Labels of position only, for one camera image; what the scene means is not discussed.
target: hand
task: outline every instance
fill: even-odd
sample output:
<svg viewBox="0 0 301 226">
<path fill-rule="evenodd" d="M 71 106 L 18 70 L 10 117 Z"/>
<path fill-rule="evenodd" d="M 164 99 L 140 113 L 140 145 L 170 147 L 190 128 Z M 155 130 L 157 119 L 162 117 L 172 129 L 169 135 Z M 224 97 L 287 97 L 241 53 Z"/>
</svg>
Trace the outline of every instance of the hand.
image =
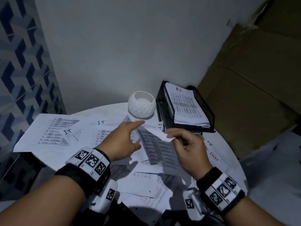
<svg viewBox="0 0 301 226">
<path fill-rule="evenodd" d="M 174 138 L 173 144 L 183 169 L 195 180 L 202 178 L 213 166 L 209 162 L 204 141 L 193 133 L 180 128 L 166 130 L 168 138 Z"/>
<path fill-rule="evenodd" d="M 103 151 L 111 162 L 130 156 L 141 148 L 139 143 L 132 143 L 131 132 L 144 124 L 144 122 L 122 122 L 95 148 Z"/>
</svg>

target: stack of papers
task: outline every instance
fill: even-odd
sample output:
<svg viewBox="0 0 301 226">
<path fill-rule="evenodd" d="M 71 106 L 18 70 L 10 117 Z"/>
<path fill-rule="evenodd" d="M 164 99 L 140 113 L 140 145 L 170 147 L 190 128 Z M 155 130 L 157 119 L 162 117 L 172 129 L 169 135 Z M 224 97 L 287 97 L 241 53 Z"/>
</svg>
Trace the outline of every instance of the stack of papers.
<svg viewBox="0 0 301 226">
<path fill-rule="evenodd" d="M 210 128 L 209 120 L 194 98 L 192 90 L 180 88 L 171 83 L 165 83 L 165 88 L 164 96 L 169 107 L 169 113 L 171 117 L 175 116 L 174 122 L 176 124 Z"/>
<path fill-rule="evenodd" d="M 40 114 L 15 145 L 14 152 L 32 152 L 58 170 L 79 149 L 99 145 L 123 121 L 131 119 L 122 114 L 105 118 Z M 162 126 L 162 122 L 148 122 L 134 130 L 131 140 L 140 143 L 141 149 L 110 166 L 111 178 L 118 183 L 117 201 L 123 202 L 149 225 L 154 225 L 160 215 L 171 208 L 169 199 L 175 189 L 195 186 L 195 181 L 180 166 L 173 139 L 167 138 Z M 225 172 L 229 166 L 211 143 L 205 141 L 205 145 L 210 162 Z M 145 214 L 139 207 L 155 211 Z"/>
</svg>

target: forearm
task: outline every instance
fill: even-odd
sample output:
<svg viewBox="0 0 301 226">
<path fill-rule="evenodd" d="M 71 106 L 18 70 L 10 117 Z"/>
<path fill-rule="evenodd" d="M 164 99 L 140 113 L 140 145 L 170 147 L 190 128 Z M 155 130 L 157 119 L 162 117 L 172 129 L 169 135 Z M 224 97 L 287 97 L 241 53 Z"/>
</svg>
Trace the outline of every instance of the forearm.
<svg viewBox="0 0 301 226">
<path fill-rule="evenodd" d="M 243 198 L 223 218 L 230 226 L 283 226 L 248 197 Z"/>
<path fill-rule="evenodd" d="M 56 175 L 0 213 L 0 225 L 71 225 L 84 201 L 85 194 L 76 182 Z"/>
</svg>

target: white table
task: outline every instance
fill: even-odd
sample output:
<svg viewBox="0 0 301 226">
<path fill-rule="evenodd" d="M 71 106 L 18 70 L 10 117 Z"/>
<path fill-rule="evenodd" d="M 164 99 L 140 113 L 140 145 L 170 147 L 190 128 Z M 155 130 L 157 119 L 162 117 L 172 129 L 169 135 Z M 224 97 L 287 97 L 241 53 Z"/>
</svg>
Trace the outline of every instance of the white table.
<svg viewBox="0 0 301 226">
<path fill-rule="evenodd" d="M 111 116 L 112 114 L 128 114 L 128 105 L 125 103 L 111 104 L 99 106 L 93 109 L 84 110 L 74 115 L 81 116 L 91 116 L 91 115 L 103 115 L 104 118 Z M 152 118 L 149 119 L 152 122 L 159 122 L 157 112 Z M 230 146 L 226 143 L 223 137 L 218 133 L 203 133 L 203 137 L 206 140 L 209 140 L 216 149 L 217 154 L 230 165 L 230 168 L 227 170 L 227 174 L 234 178 L 241 188 L 247 192 L 246 187 L 246 176 L 241 168 L 239 161 L 237 160 L 235 154 L 231 150 Z M 70 153 L 58 153 L 58 152 L 46 152 L 43 154 L 36 155 L 38 159 L 40 159 L 43 163 L 50 166 L 54 170 L 58 170 L 62 167 L 66 160 L 68 160 L 71 156 Z"/>
</svg>

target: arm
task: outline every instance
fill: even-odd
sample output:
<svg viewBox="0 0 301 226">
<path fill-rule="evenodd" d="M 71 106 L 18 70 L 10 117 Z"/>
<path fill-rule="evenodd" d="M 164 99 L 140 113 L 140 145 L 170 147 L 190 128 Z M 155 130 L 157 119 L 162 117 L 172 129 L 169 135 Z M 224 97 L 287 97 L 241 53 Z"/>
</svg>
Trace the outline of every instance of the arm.
<svg viewBox="0 0 301 226">
<path fill-rule="evenodd" d="M 169 138 L 176 137 L 173 143 L 179 162 L 195 180 L 201 179 L 213 168 L 202 139 L 184 129 L 171 128 L 166 133 Z M 248 197 L 244 197 L 222 217 L 231 226 L 283 226 Z"/>
<path fill-rule="evenodd" d="M 123 122 L 96 148 L 102 150 L 111 162 L 130 156 L 141 148 L 140 144 L 131 142 L 130 134 L 143 123 Z M 75 181 L 56 175 L 0 213 L 0 225 L 71 225 L 85 199 L 84 191 Z"/>
</svg>

